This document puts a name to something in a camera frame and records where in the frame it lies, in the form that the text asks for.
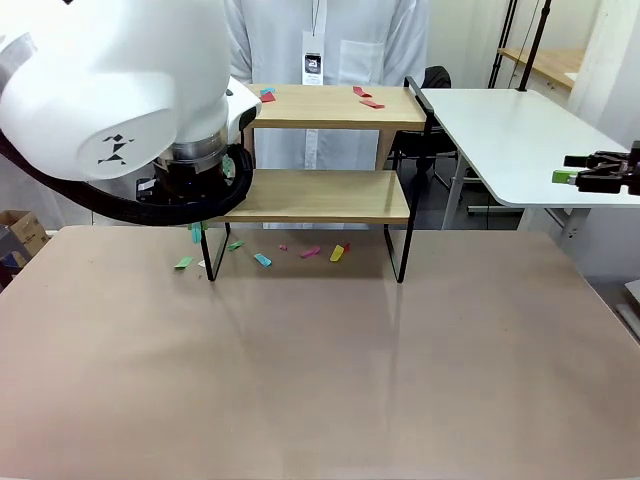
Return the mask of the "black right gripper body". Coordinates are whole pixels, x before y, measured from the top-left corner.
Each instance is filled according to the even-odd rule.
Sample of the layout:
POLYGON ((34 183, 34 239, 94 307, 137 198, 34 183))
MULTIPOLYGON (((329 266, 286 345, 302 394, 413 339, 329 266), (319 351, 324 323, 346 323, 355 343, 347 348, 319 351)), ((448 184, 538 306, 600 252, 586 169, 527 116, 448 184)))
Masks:
POLYGON ((623 184, 629 195, 640 195, 640 142, 634 141, 623 174, 623 184))

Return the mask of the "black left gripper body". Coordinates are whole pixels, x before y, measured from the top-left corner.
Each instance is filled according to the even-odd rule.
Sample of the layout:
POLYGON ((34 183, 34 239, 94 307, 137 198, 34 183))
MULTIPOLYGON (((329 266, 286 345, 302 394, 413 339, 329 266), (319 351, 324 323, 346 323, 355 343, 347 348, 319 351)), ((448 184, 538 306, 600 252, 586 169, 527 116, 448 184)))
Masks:
POLYGON ((181 205, 218 200, 226 192, 221 158, 197 162, 156 158, 154 175, 136 181, 136 200, 155 205, 181 205))

